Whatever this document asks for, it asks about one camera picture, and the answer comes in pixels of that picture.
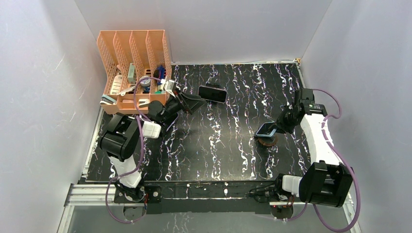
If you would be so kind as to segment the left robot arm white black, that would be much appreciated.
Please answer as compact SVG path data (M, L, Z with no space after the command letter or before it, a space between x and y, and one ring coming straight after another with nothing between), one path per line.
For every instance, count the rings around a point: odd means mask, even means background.
M140 171L143 159L140 158L137 163L133 157L136 148L140 148L140 155L143 156L146 138L164 136L180 111L193 114L205 103L200 96L175 90L165 104L158 100L149 102L147 120L141 116L131 118L123 114L112 117L99 141L99 147L107 154L117 173L111 183L128 201L140 202L146 196Z

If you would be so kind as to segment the phone with purple case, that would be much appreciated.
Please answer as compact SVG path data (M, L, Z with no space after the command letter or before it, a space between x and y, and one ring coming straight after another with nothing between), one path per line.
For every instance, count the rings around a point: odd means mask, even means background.
M176 120L178 119L179 114L175 113L172 114L167 120L166 120L166 131L169 131L170 128L174 125L174 123L176 122Z

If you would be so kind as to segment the phone with pink case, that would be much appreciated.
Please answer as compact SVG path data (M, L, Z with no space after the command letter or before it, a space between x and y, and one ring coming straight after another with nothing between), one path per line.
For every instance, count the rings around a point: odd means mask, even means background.
M198 95L204 100L218 103L224 103L227 99L226 90L204 85L198 88Z

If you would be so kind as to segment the phone with blue case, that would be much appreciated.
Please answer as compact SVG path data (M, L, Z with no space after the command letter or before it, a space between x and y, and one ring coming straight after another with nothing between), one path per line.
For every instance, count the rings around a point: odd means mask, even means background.
M277 131L276 122L265 122L255 132L256 137L273 137Z

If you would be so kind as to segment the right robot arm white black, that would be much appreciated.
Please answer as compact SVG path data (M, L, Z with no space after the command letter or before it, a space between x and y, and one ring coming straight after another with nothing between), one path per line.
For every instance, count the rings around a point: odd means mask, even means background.
M311 165L303 176L279 174L271 184L251 189L247 197L259 202L297 197L304 203L341 207L353 178L330 147L332 140L327 137L324 120L326 108L315 102L312 89L298 89L294 94L291 106L285 108L276 121L263 123L255 132L255 138L271 147L277 143L277 135L291 134L300 126L307 140Z

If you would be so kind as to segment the grey stand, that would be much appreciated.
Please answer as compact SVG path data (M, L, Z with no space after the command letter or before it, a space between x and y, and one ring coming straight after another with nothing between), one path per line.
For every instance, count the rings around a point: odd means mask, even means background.
M274 135L272 137L260 137L260 136L258 136L257 141L265 147L273 147L277 144L278 137L277 137L277 135Z

